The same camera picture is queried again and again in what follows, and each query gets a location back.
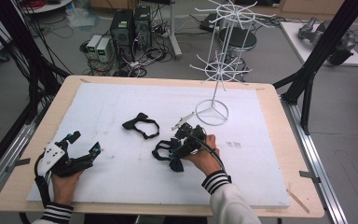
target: white board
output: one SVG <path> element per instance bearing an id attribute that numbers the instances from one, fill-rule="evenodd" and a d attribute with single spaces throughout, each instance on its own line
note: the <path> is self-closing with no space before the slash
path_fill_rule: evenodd
<path id="1" fill-rule="evenodd" d="M 305 62 L 308 57 L 310 56 L 310 53 L 312 52 L 314 45 L 310 43 L 308 39 L 299 39 L 298 38 L 298 29 L 303 27 L 304 23 L 297 23 L 297 22 L 281 22 L 281 27 L 286 34 L 286 36 L 289 38 L 290 43 L 292 44 L 293 48 L 296 51 L 296 54 L 301 59 L 301 62 Z M 318 28 L 319 24 L 313 25 L 313 31 L 315 31 Z M 358 66 L 358 53 L 356 50 L 352 49 L 351 53 L 353 55 L 347 59 L 342 66 Z"/>
<path id="2" fill-rule="evenodd" d="M 100 142 L 103 149 L 94 166 L 80 177 L 75 202 L 209 204 L 200 185 L 204 174 L 191 162 L 175 173 L 167 161 L 157 161 L 151 151 L 160 140 L 169 140 L 171 127 L 211 99 L 211 88 L 82 84 L 53 141 L 80 131 L 69 146 L 69 156 L 80 157 Z M 217 99 L 229 108 L 228 122 L 208 126 L 194 116 L 188 123 L 214 133 L 227 173 L 253 207 L 288 206 L 286 188 L 255 91 L 219 89 Z M 160 126 L 160 135 L 144 140 L 122 123 L 143 112 Z M 147 134 L 154 125 L 137 127 Z M 33 185 L 28 201 L 40 201 Z"/>

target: human hand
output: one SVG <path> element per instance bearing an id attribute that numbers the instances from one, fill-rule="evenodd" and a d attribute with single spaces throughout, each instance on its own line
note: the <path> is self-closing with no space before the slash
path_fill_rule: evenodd
<path id="1" fill-rule="evenodd" d="M 51 175 L 55 203 L 69 205 L 72 202 L 74 199 L 77 181 L 81 174 L 83 174 L 83 171 L 67 177 Z"/>
<path id="2" fill-rule="evenodd" d="M 219 148 L 216 146 L 216 136 L 210 134 L 206 136 L 206 144 L 213 148 L 217 155 L 219 155 Z M 221 167 L 211 152 L 205 147 L 201 147 L 196 154 L 184 157 L 185 160 L 192 161 L 197 168 L 199 168 L 206 176 L 213 172 L 221 170 Z"/>

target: computer tower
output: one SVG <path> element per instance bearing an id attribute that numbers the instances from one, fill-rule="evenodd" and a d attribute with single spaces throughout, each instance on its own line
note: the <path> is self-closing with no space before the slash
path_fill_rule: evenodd
<path id="1" fill-rule="evenodd" d="M 131 9 L 118 9 L 110 26 L 113 46 L 117 57 L 118 68 L 122 68 L 125 63 L 134 61 L 136 43 L 134 43 L 134 21 Z"/>
<path id="2" fill-rule="evenodd" d="M 135 33 L 138 39 L 138 46 L 143 50 L 152 47 L 152 26 L 150 19 L 149 6 L 138 6 L 135 8 Z"/>

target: striped sleeve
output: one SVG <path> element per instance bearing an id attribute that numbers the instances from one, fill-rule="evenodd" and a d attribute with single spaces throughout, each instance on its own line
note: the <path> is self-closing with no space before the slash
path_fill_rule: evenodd
<path id="1" fill-rule="evenodd" d="M 59 203 L 49 203 L 46 206 L 42 220 L 51 221 L 53 223 L 67 224 L 71 219 L 74 207 Z"/>
<path id="2" fill-rule="evenodd" d="M 202 182 L 202 186 L 210 193 L 213 194 L 217 189 L 225 184 L 229 184 L 228 175 L 220 170 L 208 175 Z"/>

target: strap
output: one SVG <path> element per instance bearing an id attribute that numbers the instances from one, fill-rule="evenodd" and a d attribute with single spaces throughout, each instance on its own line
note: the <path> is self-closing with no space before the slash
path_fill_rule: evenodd
<path id="1" fill-rule="evenodd" d="M 157 132 L 156 133 L 153 133 L 151 135 L 147 135 L 145 132 L 139 130 L 138 128 L 136 128 L 135 124 L 137 122 L 144 122 L 144 123 L 154 123 L 156 124 L 156 127 L 157 127 Z M 136 116 L 135 119 L 132 119 L 132 120 L 129 120 L 125 123 L 123 123 L 123 127 L 127 130 L 135 130 L 136 132 L 138 133 L 141 133 L 142 136 L 144 137 L 144 139 L 148 139 L 148 138 L 154 138 L 156 136 L 159 135 L 159 126 L 158 124 L 153 120 L 153 119 L 148 119 L 148 116 L 144 113 L 139 113 L 138 116 Z"/>
<path id="2" fill-rule="evenodd" d="M 171 155 L 175 149 L 179 148 L 179 146 L 181 146 L 181 142 L 176 138 L 171 138 L 171 141 L 161 140 L 156 145 L 155 149 L 152 151 L 152 154 L 154 158 L 156 158 L 158 161 L 170 161 L 170 167 L 173 171 L 183 172 L 184 171 L 183 164 L 179 158 L 161 157 L 158 154 L 159 149 L 165 149 L 168 150 Z"/>

